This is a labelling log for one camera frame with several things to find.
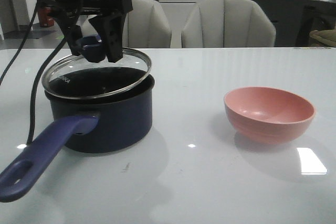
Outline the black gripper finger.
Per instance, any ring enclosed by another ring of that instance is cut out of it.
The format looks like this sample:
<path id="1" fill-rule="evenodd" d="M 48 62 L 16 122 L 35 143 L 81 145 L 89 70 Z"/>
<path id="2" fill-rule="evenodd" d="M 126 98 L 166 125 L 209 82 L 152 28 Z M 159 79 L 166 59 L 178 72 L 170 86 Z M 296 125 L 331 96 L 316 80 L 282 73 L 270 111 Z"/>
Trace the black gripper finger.
<path id="1" fill-rule="evenodd" d="M 109 62 L 117 62 L 123 57 L 123 26 L 126 14 L 112 11 L 89 19 L 89 23 L 101 38 Z"/>
<path id="2" fill-rule="evenodd" d="M 82 38 L 81 28 L 77 25 L 78 18 L 79 16 L 67 16 L 66 14 L 54 15 L 54 20 L 62 31 L 66 43 L 74 56 L 80 55 L 76 41 Z"/>

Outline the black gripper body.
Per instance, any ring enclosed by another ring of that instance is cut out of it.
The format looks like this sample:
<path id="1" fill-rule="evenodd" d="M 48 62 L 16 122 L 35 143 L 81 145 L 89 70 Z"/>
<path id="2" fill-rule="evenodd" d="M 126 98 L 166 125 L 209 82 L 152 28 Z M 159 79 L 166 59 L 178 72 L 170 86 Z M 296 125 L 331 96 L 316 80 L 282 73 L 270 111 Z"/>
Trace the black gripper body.
<path id="1" fill-rule="evenodd" d="M 127 14 L 133 10 L 132 0 L 37 0 L 39 7 L 49 7 L 51 16 L 100 14 L 117 11 Z"/>

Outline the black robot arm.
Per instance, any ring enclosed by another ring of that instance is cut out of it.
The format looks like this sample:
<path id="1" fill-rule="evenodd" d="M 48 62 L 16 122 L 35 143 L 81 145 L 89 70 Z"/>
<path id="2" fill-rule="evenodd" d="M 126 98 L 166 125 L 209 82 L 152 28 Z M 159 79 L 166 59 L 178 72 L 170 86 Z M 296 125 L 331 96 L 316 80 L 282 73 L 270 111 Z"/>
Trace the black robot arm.
<path id="1" fill-rule="evenodd" d="M 132 0 L 37 0 L 49 7 L 73 55 L 89 62 L 123 57 L 123 26 Z"/>

